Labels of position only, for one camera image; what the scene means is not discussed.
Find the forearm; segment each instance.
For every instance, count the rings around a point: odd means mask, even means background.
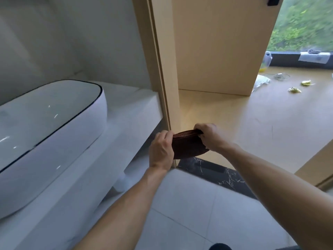
[[[148,168],[119,198],[74,250],[130,250],[140,238],[146,216],[166,170]]]
[[[224,145],[219,153],[235,167],[302,249],[331,249],[333,199],[330,196],[237,145]]]

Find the black marble threshold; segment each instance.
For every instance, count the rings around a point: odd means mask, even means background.
[[[236,170],[197,157],[180,160],[177,168],[224,188],[257,199]]]

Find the transparent plastic container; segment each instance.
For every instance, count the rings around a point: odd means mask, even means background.
[[[269,67],[271,61],[272,61],[272,54],[270,51],[266,51],[264,59],[262,60],[259,73],[263,73],[266,71],[266,69]]]

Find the hand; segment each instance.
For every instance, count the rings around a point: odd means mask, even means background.
[[[169,171],[173,161],[173,131],[157,133],[149,147],[149,166]]]
[[[196,124],[194,129],[202,130],[203,134],[199,137],[202,143],[211,151],[220,152],[223,147],[231,144],[215,124]]]

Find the person's left arm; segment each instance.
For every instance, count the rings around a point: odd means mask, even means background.
[[[119,198],[73,250],[131,250],[142,232],[152,199],[173,161],[172,131],[156,134],[149,148],[149,168]]]

